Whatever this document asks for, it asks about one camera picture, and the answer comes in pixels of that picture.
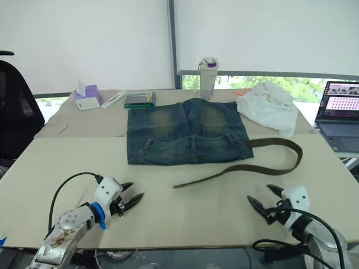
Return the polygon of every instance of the tissue box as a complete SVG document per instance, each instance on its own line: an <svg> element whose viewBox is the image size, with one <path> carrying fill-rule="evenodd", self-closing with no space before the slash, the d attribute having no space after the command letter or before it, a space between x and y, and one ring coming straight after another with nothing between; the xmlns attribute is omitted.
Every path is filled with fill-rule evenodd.
<svg viewBox="0 0 359 269"><path fill-rule="evenodd" d="M99 108L101 97L96 85L86 86L85 96L75 92L75 103L80 110Z"/></svg>

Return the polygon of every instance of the belt loop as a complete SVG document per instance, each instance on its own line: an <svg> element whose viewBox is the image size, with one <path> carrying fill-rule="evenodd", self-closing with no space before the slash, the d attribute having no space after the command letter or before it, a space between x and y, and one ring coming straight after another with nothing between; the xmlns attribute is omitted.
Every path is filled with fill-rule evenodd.
<svg viewBox="0 0 359 269"><path fill-rule="evenodd" d="M196 150L196 136L191 136L191 150Z"/></svg>
<svg viewBox="0 0 359 269"><path fill-rule="evenodd" d="M235 139L233 138L232 134L226 133L225 136L228 138L229 143L234 143Z"/></svg>
<svg viewBox="0 0 359 269"><path fill-rule="evenodd" d="M148 150L149 146L151 145L151 143L153 142L153 139L147 139L146 144L144 146L144 149Z"/></svg>

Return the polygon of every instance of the black office chair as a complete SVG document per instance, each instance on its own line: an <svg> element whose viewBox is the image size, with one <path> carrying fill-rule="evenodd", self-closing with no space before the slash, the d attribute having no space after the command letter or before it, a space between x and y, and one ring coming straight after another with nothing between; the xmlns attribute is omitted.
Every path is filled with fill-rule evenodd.
<svg viewBox="0 0 359 269"><path fill-rule="evenodd" d="M0 56L14 55L0 50ZM0 60L0 165L11 166L44 126L44 117L20 72Z"/></svg>

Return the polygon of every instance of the white cloth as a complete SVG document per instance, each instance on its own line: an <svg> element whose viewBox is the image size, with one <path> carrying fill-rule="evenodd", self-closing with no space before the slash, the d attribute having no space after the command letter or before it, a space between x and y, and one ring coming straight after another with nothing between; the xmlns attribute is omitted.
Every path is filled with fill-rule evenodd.
<svg viewBox="0 0 359 269"><path fill-rule="evenodd" d="M239 96L236 103L238 112L248 119L278 130L281 136L290 137L296 129L298 116L293 99L283 88L266 80L246 95Z"/></svg>

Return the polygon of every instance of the denim jeans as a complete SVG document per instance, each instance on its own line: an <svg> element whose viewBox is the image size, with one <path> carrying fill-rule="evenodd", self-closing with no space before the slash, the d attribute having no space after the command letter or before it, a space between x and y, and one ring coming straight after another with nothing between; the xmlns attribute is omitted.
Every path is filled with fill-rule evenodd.
<svg viewBox="0 0 359 269"><path fill-rule="evenodd" d="M235 102L193 98L128 111L128 164L222 163L253 157Z"/></svg>

